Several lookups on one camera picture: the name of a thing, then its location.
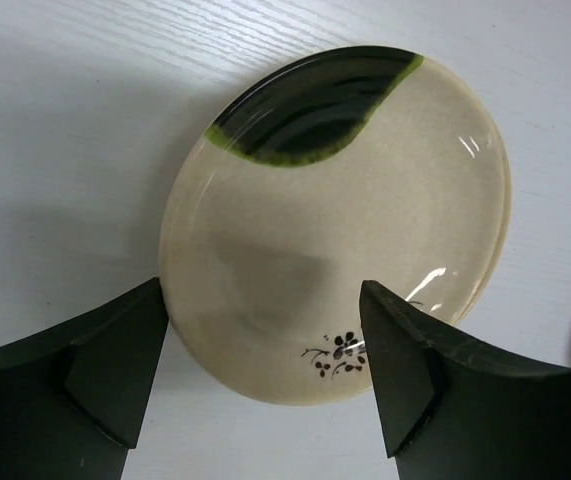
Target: white wooden surface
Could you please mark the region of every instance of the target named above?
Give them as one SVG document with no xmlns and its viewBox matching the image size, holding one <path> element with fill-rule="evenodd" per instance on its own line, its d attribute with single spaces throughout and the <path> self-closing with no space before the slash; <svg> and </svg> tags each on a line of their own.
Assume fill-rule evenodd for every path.
<svg viewBox="0 0 571 480">
<path fill-rule="evenodd" d="M 511 158 L 504 254 L 462 328 L 571 365 L 571 2 L 0 0 L 0 344 L 150 278 L 209 121 L 289 60 L 376 43 L 478 92 Z M 371 394 L 318 408 L 218 385 L 169 334 L 125 479 L 389 479 Z"/>
</svg>

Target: glossy glaze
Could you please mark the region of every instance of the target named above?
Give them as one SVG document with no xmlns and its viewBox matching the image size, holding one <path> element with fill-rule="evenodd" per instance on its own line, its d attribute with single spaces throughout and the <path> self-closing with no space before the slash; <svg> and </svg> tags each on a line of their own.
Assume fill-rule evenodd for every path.
<svg viewBox="0 0 571 480">
<path fill-rule="evenodd" d="M 371 386 L 361 281 L 460 320 L 509 192 L 496 126 L 442 66 L 382 47 L 304 59 L 228 107 L 178 175 L 160 255 L 172 324 L 249 397 L 355 395 Z"/>
</svg>

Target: black flower design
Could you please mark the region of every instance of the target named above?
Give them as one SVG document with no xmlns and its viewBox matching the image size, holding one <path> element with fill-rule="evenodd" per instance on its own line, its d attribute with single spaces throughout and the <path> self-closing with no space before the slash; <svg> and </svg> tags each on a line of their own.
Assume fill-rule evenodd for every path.
<svg viewBox="0 0 571 480">
<path fill-rule="evenodd" d="M 327 335 L 323 335 L 323 338 L 326 342 L 330 340 Z M 365 343 L 356 338 L 354 332 L 347 332 L 344 337 L 341 335 L 334 337 L 334 345 L 336 348 L 333 351 L 323 348 L 308 348 L 301 356 L 310 355 L 310 363 L 314 365 L 319 375 L 323 378 L 330 376 L 334 378 L 334 375 L 343 371 L 363 371 L 363 365 L 367 363 Z M 333 368 L 331 365 L 332 360 L 336 362 Z"/>
<path fill-rule="evenodd" d="M 334 345 L 336 345 L 336 349 L 332 354 L 334 360 L 340 360 L 343 358 L 343 355 L 351 357 L 354 353 L 365 353 L 365 343 L 359 342 L 358 339 L 354 337 L 354 332 L 347 332 L 345 339 L 340 335 L 337 336 L 334 338 Z"/>
<path fill-rule="evenodd" d="M 320 370 L 320 376 L 324 377 L 325 376 L 325 372 L 327 372 L 327 370 L 330 369 L 330 364 L 329 363 L 323 363 L 323 362 L 316 362 L 314 364 L 314 366 Z"/>
</svg>

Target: table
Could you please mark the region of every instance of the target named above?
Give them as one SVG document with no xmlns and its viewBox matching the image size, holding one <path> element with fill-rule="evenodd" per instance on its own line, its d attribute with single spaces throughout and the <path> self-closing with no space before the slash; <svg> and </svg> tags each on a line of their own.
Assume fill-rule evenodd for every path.
<svg viewBox="0 0 571 480">
<path fill-rule="evenodd" d="M 465 79 L 503 133 L 512 220 L 461 328 L 571 365 L 571 2 L 0 0 L 0 345 L 157 274 L 167 194 L 244 88 L 301 56 L 385 44 Z M 260 404 L 169 332 L 124 479 L 393 479 L 373 395 Z"/>
</svg>

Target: plate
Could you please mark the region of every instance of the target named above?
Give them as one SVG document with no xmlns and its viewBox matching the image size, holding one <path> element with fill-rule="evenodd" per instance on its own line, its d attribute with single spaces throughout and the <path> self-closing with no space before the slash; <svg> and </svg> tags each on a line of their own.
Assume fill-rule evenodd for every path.
<svg viewBox="0 0 571 480">
<path fill-rule="evenodd" d="M 238 97 L 181 168 L 160 241 L 171 323 L 245 396 L 354 396 L 371 387 L 361 282 L 458 322 L 509 205 L 498 129 L 449 70 L 387 47 L 313 55 Z"/>
</svg>

